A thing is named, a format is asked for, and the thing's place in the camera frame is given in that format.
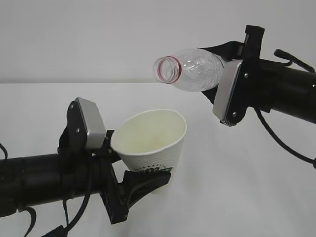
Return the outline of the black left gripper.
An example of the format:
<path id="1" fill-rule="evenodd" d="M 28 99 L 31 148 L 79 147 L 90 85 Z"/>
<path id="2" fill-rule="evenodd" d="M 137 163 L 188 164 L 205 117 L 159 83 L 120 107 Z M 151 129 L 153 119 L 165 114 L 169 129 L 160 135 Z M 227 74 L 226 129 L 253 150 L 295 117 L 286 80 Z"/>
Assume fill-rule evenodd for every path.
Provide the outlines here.
<path id="1" fill-rule="evenodd" d="M 111 224 L 127 220 L 129 208 L 143 197 L 169 183 L 171 173 L 125 171 L 121 183 L 118 182 L 113 163 L 120 160 L 112 148 L 114 130 L 106 131 L 107 147 L 88 150 L 92 161 L 92 191 L 97 191 L 103 201 Z"/>

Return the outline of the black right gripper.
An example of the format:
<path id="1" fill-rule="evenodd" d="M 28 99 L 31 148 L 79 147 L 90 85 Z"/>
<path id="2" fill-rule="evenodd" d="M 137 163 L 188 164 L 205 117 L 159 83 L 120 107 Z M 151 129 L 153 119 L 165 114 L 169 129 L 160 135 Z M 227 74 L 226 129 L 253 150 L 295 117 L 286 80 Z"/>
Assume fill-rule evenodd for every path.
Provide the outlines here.
<path id="1" fill-rule="evenodd" d="M 260 58 L 262 40 L 265 29 L 259 26 L 247 25 L 245 28 L 244 43 L 229 41 L 227 43 L 200 47 L 213 54 L 221 56 L 227 61 L 240 59 L 243 56 L 248 78 L 243 78 L 242 103 L 239 111 L 245 113 L 249 107 L 258 108 L 264 112 L 276 110 L 284 113 L 286 106 L 283 87 L 285 65 L 281 62 L 269 61 Z M 202 91 L 202 94 L 213 105 L 218 86 Z"/>

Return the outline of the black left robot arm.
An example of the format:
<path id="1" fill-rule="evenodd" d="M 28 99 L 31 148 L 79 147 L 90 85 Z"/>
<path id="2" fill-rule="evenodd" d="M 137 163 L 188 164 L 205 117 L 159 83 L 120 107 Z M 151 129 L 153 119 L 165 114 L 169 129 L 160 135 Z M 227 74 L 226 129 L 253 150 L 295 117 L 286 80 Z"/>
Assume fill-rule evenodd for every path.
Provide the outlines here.
<path id="1" fill-rule="evenodd" d="M 121 183 L 112 164 L 120 157 L 110 147 L 108 130 L 101 149 L 82 152 L 66 160 L 61 154 L 10 158 L 0 161 L 0 215 L 14 214 L 25 207 L 84 196 L 92 158 L 92 194 L 99 193 L 111 224 L 127 220 L 129 209 L 150 192 L 166 185 L 171 173 L 150 168 L 147 172 L 126 170 Z"/>

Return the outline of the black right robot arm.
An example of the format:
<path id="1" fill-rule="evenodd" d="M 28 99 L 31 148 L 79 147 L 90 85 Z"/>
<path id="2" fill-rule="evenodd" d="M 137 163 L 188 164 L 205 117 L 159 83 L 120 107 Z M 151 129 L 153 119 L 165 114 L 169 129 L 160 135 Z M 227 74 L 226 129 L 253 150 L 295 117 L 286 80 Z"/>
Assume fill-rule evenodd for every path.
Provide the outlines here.
<path id="1" fill-rule="evenodd" d="M 276 110 L 316 121 L 316 72 L 293 55 L 277 49 L 287 63 L 260 58 L 264 28 L 248 25 L 244 42 L 230 41 L 206 51 L 227 60 L 219 84 L 204 91 L 221 123 L 235 126 L 249 107 Z"/>

